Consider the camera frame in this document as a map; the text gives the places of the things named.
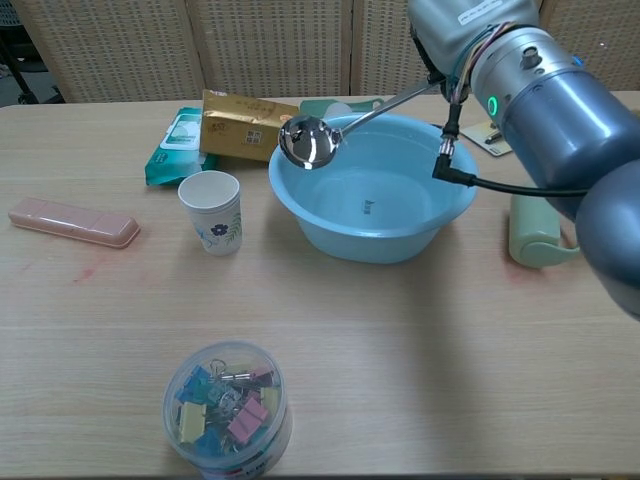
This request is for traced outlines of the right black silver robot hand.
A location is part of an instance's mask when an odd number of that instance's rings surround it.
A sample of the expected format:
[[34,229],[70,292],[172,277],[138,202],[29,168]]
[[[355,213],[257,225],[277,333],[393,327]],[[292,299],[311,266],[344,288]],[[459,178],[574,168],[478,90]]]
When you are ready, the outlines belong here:
[[505,22],[537,25],[535,1],[410,1],[407,15],[411,35],[425,66],[445,79],[444,97],[451,95],[473,44],[489,37]]

